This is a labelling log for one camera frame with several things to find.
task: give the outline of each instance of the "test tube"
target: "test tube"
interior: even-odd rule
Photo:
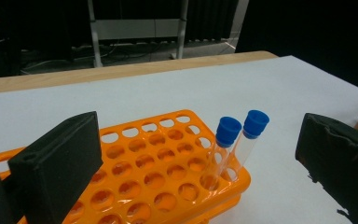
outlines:
[[[234,181],[238,177],[240,169],[248,159],[255,143],[269,123],[269,116],[259,110],[248,112],[243,129],[234,148],[228,155],[227,162],[224,164],[222,177],[229,181]]]
[[[218,188],[219,177],[240,131],[241,123],[236,119],[231,117],[220,119],[206,169],[200,178],[200,183],[205,189],[216,190]]]

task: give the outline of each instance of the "test tube rack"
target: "test tube rack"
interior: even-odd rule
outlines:
[[[190,110],[103,128],[100,136],[103,165],[65,224],[205,224],[235,206],[251,182],[242,168],[234,181],[219,178],[216,190],[201,186],[214,134]],[[22,149],[0,153],[0,162]]]

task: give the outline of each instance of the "white surface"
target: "white surface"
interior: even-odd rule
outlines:
[[[180,109],[212,130],[223,116],[259,109],[270,124],[246,162],[252,183],[239,205],[211,223],[350,223],[295,160],[307,112],[351,126],[358,88],[294,57],[0,93],[0,151],[23,147],[73,115],[97,111],[100,128]]]

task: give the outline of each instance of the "blue cap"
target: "blue cap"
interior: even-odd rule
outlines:
[[[231,147],[240,133],[241,123],[231,117],[222,117],[216,131],[216,143],[220,147]]]
[[[269,116],[258,110],[251,110],[243,124],[244,134],[247,138],[257,138],[269,123]]]

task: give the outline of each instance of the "wooden table edge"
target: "wooden table edge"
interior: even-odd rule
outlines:
[[[23,91],[118,77],[133,77],[187,68],[230,63],[246,63],[273,58],[277,58],[277,56],[267,51],[253,51],[153,63],[134,63],[102,68],[88,68],[37,75],[0,77],[0,92]]]

